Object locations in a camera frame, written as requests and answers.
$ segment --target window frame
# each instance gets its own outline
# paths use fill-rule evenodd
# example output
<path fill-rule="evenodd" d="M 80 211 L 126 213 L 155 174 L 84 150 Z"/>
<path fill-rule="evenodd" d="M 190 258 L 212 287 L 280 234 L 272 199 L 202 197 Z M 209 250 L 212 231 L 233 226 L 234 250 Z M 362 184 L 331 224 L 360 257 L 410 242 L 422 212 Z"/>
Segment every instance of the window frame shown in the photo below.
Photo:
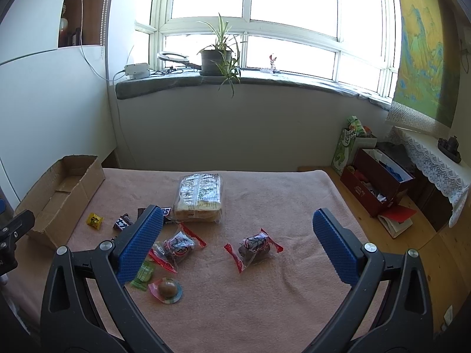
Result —
<path fill-rule="evenodd" d="M 350 55 L 368 65 L 380 69 L 378 90 L 375 92 L 382 99 L 391 102 L 389 91 L 392 83 L 392 74 L 397 73 L 394 68 L 395 52 L 395 12 L 394 0 L 382 0 L 382 53 L 380 57 L 366 59 L 342 43 L 342 0 L 337 4 L 337 38 L 317 33 L 309 29 L 298 28 L 286 24 L 250 19 L 251 0 L 242 1 L 242 17 L 224 17 L 232 27 L 230 34 L 242 36 L 247 41 L 248 36 L 262 36 L 272 39 L 291 41 L 299 44 L 315 46 L 335 53 L 333 82 L 339 82 L 340 60 L 342 55 Z M 173 0 L 152 0 L 150 25 L 135 22 L 135 30 L 149 34 L 149 62 L 154 70 L 164 68 L 164 62 L 157 58 L 159 51 L 164 49 L 165 37 L 185 34 L 211 34 L 208 27 L 199 22 L 207 21 L 217 25 L 217 17 L 184 17 L 171 18 Z M 241 44 L 240 67 L 246 68 L 247 43 Z"/>

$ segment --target screw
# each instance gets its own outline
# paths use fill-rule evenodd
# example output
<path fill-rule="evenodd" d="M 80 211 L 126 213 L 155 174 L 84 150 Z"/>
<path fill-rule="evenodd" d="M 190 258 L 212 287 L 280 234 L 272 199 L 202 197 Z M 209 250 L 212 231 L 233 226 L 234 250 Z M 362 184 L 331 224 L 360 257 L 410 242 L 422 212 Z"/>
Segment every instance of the screw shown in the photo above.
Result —
<path fill-rule="evenodd" d="M 112 242 L 110 241 L 105 241 L 100 244 L 100 249 L 102 251 L 108 251 L 111 247 L 113 246 Z"/>
<path fill-rule="evenodd" d="M 419 253 L 415 249 L 410 249 L 407 252 L 411 257 L 419 257 Z"/>
<path fill-rule="evenodd" d="M 67 252 L 67 247 L 66 247 L 66 246 L 61 246 L 61 247 L 59 247 L 59 248 L 57 249 L 56 252 L 57 252 L 58 255 L 62 255 L 62 254 L 64 254 L 65 252 Z"/>
<path fill-rule="evenodd" d="M 378 250 L 378 248 L 376 247 L 376 245 L 374 245 L 373 243 L 367 243 L 364 245 L 364 248 L 368 251 L 368 252 L 376 252 Z"/>

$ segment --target spider plant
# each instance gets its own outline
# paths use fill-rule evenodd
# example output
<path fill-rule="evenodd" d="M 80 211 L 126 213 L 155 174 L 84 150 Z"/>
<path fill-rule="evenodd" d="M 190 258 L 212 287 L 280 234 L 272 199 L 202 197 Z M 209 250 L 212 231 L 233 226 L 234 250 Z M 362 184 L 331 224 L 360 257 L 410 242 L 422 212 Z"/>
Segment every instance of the spider plant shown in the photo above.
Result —
<path fill-rule="evenodd" d="M 224 21 L 220 14 L 218 16 L 218 28 L 215 28 L 209 22 L 200 21 L 201 23 L 204 23 L 211 28 L 213 33 L 216 35 L 216 42 L 204 47 L 199 51 L 199 53 L 203 53 L 205 50 L 208 50 L 209 47 L 213 47 L 214 50 L 217 50 L 220 53 L 220 60 L 218 62 L 212 61 L 218 67 L 221 75 L 225 77 L 219 88 L 228 82 L 231 86 L 232 97 L 234 97 L 234 82 L 240 83 L 241 75 L 239 68 L 239 44 L 237 43 L 235 35 L 228 34 L 229 30 L 231 29 L 231 27 L 229 27 L 229 23 Z"/>

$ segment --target pink blanket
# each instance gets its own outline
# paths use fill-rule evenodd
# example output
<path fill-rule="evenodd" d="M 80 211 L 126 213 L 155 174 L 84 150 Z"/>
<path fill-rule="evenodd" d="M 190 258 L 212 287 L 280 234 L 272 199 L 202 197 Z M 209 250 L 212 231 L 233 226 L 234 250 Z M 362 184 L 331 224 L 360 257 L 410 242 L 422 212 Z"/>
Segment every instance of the pink blanket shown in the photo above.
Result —
<path fill-rule="evenodd" d="M 94 249 L 117 235 L 113 223 L 123 213 L 136 219 L 137 208 L 171 206 L 184 173 L 105 169 L 101 185 L 69 240 L 72 251 Z M 328 208 L 362 241 L 366 237 L 334 184 L 323 171 L 306 173 L 220 172 L 224 181 L 222 224 L 189 228 L 208 243 L 172 275 L 161 268 L 153 279 L 175 277 L 182 299 L 162 304 L 149 291 L 126 285 L 142 314 L 176 353 L 300 352 L 332 317 L 350 286 L 342 283 L 312 230 L 312 215 Z M 85 224 L 90 212 L 104 217 L 99 231 Z M 239 274 L 227 242 L 237 245 L 264 228 L 284 252 Z M 159 239 L 173 235 L 166 225 Z M 18 243 L 18 268 L 9 274 L 8 292 L 36 320 L 51 252 L 24 238 Z M 91 284 L 94 297 L 96 285 Z M 372 309 L 383 294 L 378 291 Z M 118 334 L 102 303 L 97 307 L 108 330 Z M 365 333 L 369 312 L 359 333 Z"/>

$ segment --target yellow candy wrapper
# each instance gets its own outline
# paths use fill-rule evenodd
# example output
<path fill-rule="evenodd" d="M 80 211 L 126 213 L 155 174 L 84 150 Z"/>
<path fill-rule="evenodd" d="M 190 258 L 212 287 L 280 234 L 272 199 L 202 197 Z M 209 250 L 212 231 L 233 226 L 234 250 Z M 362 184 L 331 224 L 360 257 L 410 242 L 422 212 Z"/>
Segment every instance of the yellow candy wrapper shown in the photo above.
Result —
<path fill-rule="evenodd" d="M 97 214 L 91 213 L 88 216 L 87 219 L 87 224 L 91 225 L 92 227 L 95 227 L 97 230 L 100 229 L 101 222 L 103 221 L 104 218 L 99 217 Z"/>

